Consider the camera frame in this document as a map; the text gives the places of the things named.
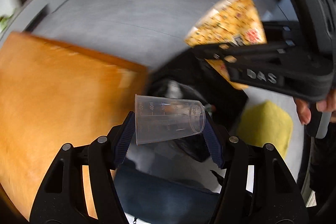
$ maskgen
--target wooden board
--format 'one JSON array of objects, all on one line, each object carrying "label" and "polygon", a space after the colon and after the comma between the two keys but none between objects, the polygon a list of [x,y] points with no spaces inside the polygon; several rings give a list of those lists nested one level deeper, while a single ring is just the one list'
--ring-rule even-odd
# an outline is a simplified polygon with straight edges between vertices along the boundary
[{"label": "wooden board", "polygon": [[[0,184],[25,218],[60,147],[90,144],[121,124],[146,77],[142,65],[11,33],[0,49]],[[84,171],[88,211],[95,216]]]}]

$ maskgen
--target concrete floor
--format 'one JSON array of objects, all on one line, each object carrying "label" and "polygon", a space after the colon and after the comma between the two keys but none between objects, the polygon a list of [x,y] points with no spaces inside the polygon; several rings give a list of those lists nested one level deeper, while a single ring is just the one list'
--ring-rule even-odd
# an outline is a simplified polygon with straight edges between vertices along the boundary
[{"label": "concrete floor", "polygon": [[[159,68],[188,46],[184,36],[198,19],[219,0],[68,0],[48,15],[34,33],[64,40],[122,57],[151,70]],[[287,20],[273,0],[255,0],[262,19]],[[300,167],[303,127],[292,98],[273,92],[248,88],[249,106],[270,99],[294,121],[294,131],[286,163],[295,179]],[[211,191],[220,186],[210,170],[223,174],[208,159],[198,163],[184,155],[171,142],[130,146],[128,157],[144,172],[172,180],[194,179]],[[253,170],[248,188],[252,189]]]}]

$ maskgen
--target plastic measuring cup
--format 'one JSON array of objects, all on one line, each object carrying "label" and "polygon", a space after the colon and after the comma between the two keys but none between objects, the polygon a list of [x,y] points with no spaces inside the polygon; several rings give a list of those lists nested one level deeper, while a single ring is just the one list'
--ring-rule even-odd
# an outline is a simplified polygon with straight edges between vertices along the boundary
[{"label": "plastic measuring cup", "polygon": [[199,101],[135,95],[137,144],[195,135],[204,124],[205,111]]}]

